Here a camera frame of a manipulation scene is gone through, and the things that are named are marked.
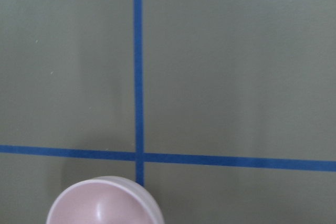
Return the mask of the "pink bowl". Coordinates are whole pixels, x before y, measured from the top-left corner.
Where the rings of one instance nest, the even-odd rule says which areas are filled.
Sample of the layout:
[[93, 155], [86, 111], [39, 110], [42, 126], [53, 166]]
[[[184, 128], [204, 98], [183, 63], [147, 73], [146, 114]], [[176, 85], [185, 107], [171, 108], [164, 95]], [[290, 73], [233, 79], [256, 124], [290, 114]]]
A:
[[123, 177], [102, 176], [65, 189], [52, 204], [46, 222], [164, 224], [165, 220], [143, 186]]

